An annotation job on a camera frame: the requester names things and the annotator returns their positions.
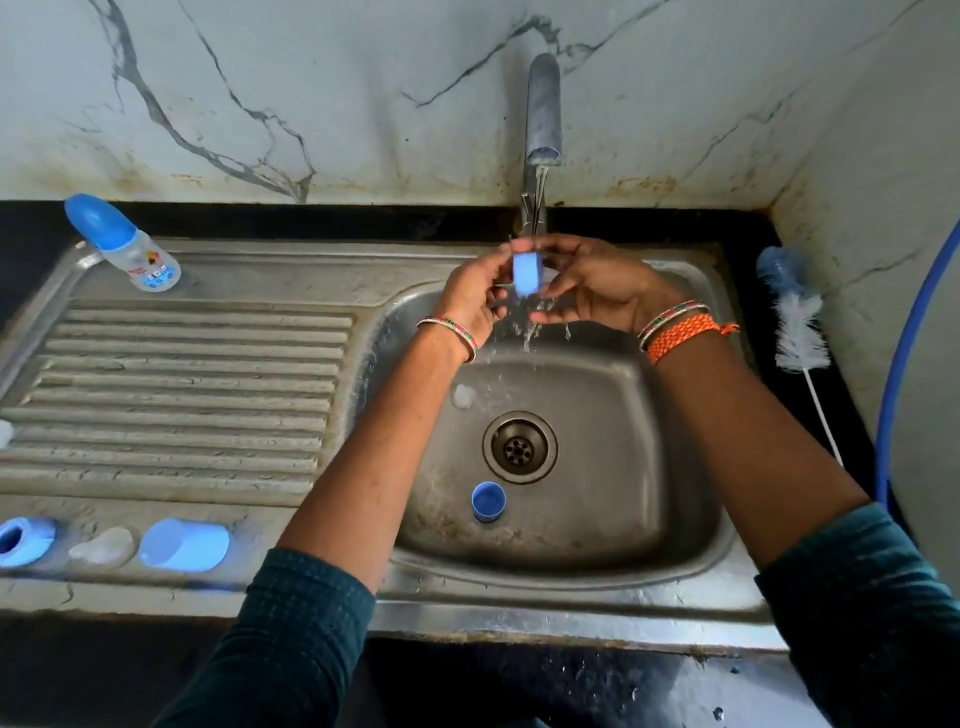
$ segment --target colorful bangle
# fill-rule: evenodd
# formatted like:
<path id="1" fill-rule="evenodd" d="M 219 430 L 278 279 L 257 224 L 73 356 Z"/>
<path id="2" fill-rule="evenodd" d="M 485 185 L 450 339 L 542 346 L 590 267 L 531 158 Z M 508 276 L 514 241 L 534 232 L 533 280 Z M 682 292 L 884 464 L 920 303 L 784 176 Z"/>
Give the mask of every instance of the colorful bangle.
<path id="1" fill-rule="evenodd" d="M 450 319 L 442 319 L 440 316 L 425 316 L 417 321 L 417 328 L 420 328 L 424 324 L 436 324 L 439 327 L 449 328 L 451 331 L 457 334 L 457 336 L 467 342 L 467 346 L 470 349 L 470 358 L 467 360 L 467 364 L 477 357 L 477 349 L 479 349 L 479 347 L 477 347 L 476 339 L 474 339 L 470 335 L 470 332 L 460 326 L 460 324 L 457 322 L 450 321 Z"/>
<path id="2" fill-rule="evenodd" d="M 707 307 L 707 304 L 702 301 L 684 301 L 680 305 L 675 305 L 673 308 L 668 308 L 663 311 L 660 316 L 651 321 L 649 324 L 644 327 L 636 339 L 639 342 L 640 350 L 642 352 L 647 351 L 647 346 L 650 344 L 650 341 L 653 339 L 654 334 L 657 333 L 661 328 L 665 327 L 671 321 L 676 318 L 680 318 L 685 313 L 690 311 L 705 311 L 709 313 L 710 309 Z"/>
<path id="3" fill-rule="evenodd" d="M 705 331 L 719 331 L 721 336 L 727 337 L 732 333 L 740 331 L 737 324 L 726 324 L 720 326 L 708 313 L 701 313 L 692 316 L 686 321 L 681 321 L 675 326 L 670 327 L 654 343 L 650 345 L 650 351 L 647 355 L 650 357 L 650 363 L 656 364 L 663 359 L 663 356 L 679 347 L 684 341 L 689 341 L 694 336 L 699 336 Z"/>

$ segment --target bottle label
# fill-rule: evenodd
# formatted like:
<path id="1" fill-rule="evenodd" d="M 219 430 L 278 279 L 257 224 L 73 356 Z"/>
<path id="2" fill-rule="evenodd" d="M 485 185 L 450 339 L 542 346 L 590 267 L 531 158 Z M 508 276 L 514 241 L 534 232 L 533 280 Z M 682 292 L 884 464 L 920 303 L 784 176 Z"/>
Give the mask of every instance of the bottle label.
<path id="1" fill-rule="evenodd" d="M 163 257 L 157 251 L 149 251 L 146 255 L 147 267 L 131 268 L 127 273 L 135 276 L 148 288 L 161 288 L 176 276 L 177 269 L 163 262 Z"/>

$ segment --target sleeve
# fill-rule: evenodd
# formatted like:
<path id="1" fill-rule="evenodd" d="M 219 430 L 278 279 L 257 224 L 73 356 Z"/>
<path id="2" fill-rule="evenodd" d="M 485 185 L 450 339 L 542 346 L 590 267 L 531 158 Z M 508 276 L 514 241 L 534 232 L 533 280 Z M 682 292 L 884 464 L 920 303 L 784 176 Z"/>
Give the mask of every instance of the sleeve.
<path id="1" fill-rule="evenodd" d="M 953 722 L 960 605 L 880 506 L 806 538 L 756 583 L 834 726 Z"/>
<path id="2" fill-rule="evenodd" d="M 275 548 L 210 662 L 156 725 L 333 725 L 374 605 L 345 571 Z"/>

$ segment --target blue brush head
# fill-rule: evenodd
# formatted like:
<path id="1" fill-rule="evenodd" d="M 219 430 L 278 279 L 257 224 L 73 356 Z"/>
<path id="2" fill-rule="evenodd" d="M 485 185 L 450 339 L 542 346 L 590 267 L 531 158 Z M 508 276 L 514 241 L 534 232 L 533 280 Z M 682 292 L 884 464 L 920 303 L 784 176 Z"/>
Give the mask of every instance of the blue brush head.
<path id="1" fill-rule="evenodd" d="M 775 296 L 809 295 L 805 268 L 804 256 L 786 248 L 765 248 L 756 259 L 756 274 Z"/>

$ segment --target drain strainer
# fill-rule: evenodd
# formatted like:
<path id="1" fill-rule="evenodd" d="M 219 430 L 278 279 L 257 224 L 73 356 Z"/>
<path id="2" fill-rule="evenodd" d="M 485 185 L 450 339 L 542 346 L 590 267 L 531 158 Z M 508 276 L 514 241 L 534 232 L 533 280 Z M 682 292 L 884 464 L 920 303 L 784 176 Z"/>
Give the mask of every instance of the drain strainer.
<path id="1" fill-rule="evenodd" d="M 511 483 L 540 480 L 557 462 L 557 436 L 532 412 L 500 415 L 483 436 L 483 455 L 491 470 Z"/>

